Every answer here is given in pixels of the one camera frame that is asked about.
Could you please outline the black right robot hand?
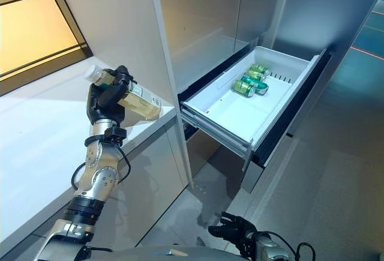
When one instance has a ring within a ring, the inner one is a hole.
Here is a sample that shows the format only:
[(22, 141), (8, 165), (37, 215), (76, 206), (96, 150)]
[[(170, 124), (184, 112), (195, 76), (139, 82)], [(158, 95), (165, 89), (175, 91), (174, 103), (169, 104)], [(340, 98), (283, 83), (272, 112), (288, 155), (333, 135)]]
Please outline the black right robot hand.
[(221, 225), (209, 226), (208, 232), (216, 237), (229, 241), (239, 250), (240, 255), (251, 260), (261, 260), (260, 246), (257, 245), (261, 231), (241, 216), (222, 212)]

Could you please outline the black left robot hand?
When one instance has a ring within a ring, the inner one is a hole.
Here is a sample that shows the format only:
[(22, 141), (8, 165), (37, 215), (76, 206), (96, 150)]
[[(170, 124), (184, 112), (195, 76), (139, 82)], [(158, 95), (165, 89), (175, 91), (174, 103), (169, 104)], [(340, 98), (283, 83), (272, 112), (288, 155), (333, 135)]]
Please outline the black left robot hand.
[(88, 91), (86, 113), (89, 121), (94, 125), (102, 119), (109, 119), (119, 125), (125, 118), (125, 109), (118, 102), (128, 91), (133, 76), (124, 65), (117, 69), (90, 66), (85, 79), (91, 84)]

